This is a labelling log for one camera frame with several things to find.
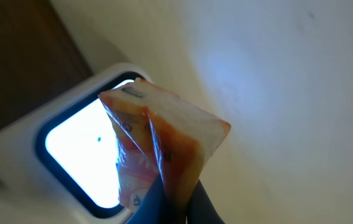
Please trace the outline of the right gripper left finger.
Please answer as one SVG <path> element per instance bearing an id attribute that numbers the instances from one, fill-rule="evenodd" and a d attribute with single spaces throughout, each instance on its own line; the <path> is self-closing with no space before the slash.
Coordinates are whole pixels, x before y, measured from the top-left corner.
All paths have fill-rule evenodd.
<path id="1" fill-rule="evenodd" d="M 167 198 L 158 175 L 137 211 L 126 224 L 164 224 L 167 222 Z"/>

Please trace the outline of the orange tissue pack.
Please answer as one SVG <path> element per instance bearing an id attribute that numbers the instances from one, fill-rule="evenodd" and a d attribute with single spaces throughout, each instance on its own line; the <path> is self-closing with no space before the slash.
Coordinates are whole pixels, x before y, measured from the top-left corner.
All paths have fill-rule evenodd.
<path id="1" fill-rule="evenodd" d="M 119 201 L 136 212 L 157 176 L 178 208 L 231 124 L 147 80 L 99 94 L 116 133 Z"/>

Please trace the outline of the white barcode scanner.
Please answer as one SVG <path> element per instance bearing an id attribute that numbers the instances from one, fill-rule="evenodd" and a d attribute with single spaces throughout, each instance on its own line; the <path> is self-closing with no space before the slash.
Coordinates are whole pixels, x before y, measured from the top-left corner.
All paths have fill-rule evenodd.
<path id="1" fill-rule="evenodd" d="M 0 223 L 125 223 L 102 91 L 149 75 L 119 63 L 0 130 Z"/>

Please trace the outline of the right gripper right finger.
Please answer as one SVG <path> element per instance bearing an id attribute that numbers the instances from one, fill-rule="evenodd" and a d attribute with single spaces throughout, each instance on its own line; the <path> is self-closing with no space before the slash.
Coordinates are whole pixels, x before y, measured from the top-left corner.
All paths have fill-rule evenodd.
<path id="1" fill-rule="evenodd" d="M 225 224 L 199 180 L 187 208 L 188 224 Z"/>

